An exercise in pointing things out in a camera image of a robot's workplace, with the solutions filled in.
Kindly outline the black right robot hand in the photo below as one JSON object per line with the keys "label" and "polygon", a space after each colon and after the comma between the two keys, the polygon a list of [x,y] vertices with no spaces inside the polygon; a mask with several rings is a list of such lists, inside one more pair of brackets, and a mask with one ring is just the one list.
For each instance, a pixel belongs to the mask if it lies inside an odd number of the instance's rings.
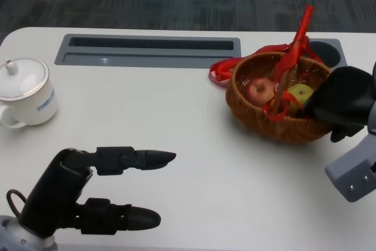
{"label": "black right robot hand", "polygon": [[372,74],[352,67],[332,71],[303,104],[304,113],[332,126],[331,141],[352,137],[368,124],[375,103]]}

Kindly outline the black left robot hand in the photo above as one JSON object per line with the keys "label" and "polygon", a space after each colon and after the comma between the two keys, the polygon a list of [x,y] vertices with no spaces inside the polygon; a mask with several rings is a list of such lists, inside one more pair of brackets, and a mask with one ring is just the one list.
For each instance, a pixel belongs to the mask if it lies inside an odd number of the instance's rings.
{"label": "black left robot hand", "polygon": [[83,205],[77,200],[93,169],[99,176],[121,175],[130,168],[161,169],[175,157],[172,152],[132,147],[101,147],[93,153],[64,149],[52,159],[27,198],[19,223],[41,238],[67,228],[84,235],[114,235],[158,227],[161,217],[153,210],[116,205],[103,198],[89,198]]}

